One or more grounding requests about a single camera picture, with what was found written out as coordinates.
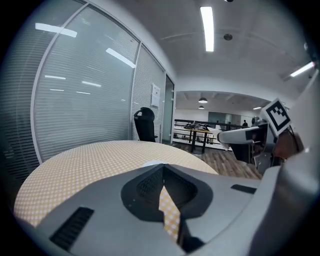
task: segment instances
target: table top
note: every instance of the table top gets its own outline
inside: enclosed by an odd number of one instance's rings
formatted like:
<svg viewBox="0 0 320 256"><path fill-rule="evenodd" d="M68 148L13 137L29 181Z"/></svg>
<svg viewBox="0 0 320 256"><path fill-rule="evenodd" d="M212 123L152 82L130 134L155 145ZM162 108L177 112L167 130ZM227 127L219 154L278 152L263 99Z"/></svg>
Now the table top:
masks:
<svg viewBox="0 0 320 256"><path fill-rule="evenodd" d="M165 144L137 140L87 144L57 154L36 168L16 196L14 213L36 227L51 210L87 185L154 160L217 174L196 156ZM159 210L165 215L164 228L176 240L180 213L165 187Z"/></svg>

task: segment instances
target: black table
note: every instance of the black table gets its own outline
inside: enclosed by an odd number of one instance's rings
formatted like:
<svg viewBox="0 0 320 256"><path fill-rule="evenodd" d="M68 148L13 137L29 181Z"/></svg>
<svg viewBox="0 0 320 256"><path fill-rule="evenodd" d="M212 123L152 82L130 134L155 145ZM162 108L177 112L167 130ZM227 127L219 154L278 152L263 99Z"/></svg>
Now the black table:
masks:
<svg viewBox="0 0 320 256"><path fill-rule="evenodd" d="M203 146L202 146L202 149L200 149L200 150L196 149L197 133L204 133ZM197 130L197 129L190 130L189 143L191 142L191 137L192 137L192 145L191 145L190 153L196 154L196 155L201 155L205 152L206 142L207 142L207 134L211 134L211 132L208 130Z"/></svg>

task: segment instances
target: door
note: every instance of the door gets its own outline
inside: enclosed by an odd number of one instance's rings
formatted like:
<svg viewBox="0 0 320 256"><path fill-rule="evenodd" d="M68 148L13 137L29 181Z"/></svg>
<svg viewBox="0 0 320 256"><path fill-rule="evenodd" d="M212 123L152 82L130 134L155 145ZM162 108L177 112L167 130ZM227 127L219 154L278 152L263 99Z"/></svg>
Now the door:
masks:
<svg viewBox="0 0 320 256"><path fill-rule="evenodd" d="M172 128L172 115L174 108L174 84L168 76L165 79L164 91L164 107L163 107L163 128L162 140L163 144L170 144L171 128Z"/></svg>

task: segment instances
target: ceiling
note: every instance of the ceiling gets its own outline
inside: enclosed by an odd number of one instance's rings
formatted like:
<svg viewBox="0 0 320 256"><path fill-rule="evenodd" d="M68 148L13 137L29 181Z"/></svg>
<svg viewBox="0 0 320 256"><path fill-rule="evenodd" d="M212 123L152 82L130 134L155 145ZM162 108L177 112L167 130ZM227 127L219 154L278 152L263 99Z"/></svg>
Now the ceiling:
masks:
<svg viewBox="0 0 320 256"><path fill-rule="evenodd" d="M248 110L253 110L256 107L265 107L269 101L247 96L241 94L234 94L234 93L225 93L225 92L218 92L218 91L177 91L176 92L176 102L177 104L181 101L193 101L198 102L200 98L206 98L208 102L224 102L228 105L235 106L241 105Z"/></svg>
<svg viewBox="0 0 320 256"><path fill-rule="evenodd" d="M272 73L283 86L301 93L313 71L288 79L310 62L303 30L273 0L119 0L159 42L178 74L187 63L228 60ZM214 52L205 51L201 6L211 6ZM225 34L233 39L226 41Z"/></svg>

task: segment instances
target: office chair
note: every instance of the office chair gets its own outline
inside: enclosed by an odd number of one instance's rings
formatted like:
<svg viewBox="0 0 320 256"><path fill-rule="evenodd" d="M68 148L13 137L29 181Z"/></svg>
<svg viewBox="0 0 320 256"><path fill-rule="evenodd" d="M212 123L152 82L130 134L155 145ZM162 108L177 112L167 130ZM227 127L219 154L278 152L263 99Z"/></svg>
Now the office chair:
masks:
<svg viewBox="0 0 320 256"><path fill-rule="evenodd" d="M155 126L154 126L155 114L148 107L142 107L134 114L134 123L136 131L139 135L140 141L144 142L156 142L155 138Z"/></svg>

